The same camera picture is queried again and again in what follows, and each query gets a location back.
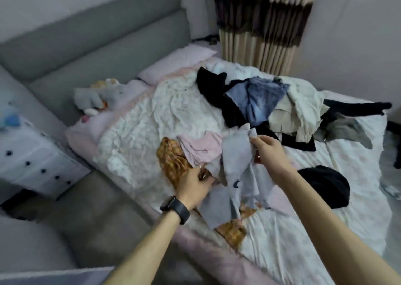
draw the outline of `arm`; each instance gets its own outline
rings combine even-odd
[[[352,232],[289,163],[279,141],[251,139],[261,162],[298,214],[320,259],[337,285],[401,284],[401,277]]]
[[[212,177],[199,181],[199,172],[199,167],[191,169],[181,178],[178,185],[176,197],[188,210],[200,204],[214,181]],[[104,285],[150,284],[180,221],[175,211],[164,213],[158,224],[135,250],[113,270]]]

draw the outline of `dark brown curtain band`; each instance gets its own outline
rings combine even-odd
[[[220,29],[250,32],[267,43],[299,46],[313,3],[306,5],[269,0],[214,0]]]

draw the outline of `hand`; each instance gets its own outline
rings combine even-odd
[[[176,197],[188,210],[192,210],[203,201],[214,182],[212,176],[200,181],[198,178],[200,169],[200,167],[195,167],[187,171],[181,177],[177,188]]]
[[[249,139],[258,148],[259,157],[255,157],[256,163],[262,163],[269,172],[272,180],[282,186],[289,177],[297,173],[284,153],[281,143],[272,137],[258,135]]]

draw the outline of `watch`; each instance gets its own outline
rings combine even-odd
[[[162,211],[174,210],[175,212],[177,212],[177,214],[181,218],[180,225],[185,224],[185,222],[191,215],[186,206],[182,202],[180,202],[175,196],[168,197],[168,199],[162,203],[160,210]]]

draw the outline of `person's left hand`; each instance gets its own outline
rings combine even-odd
[[[188,210],[198,206],[208,194],[214,178],[209,176],[202,181],[199,180],[200,167],[187,171],[180,180],[176,197]]]

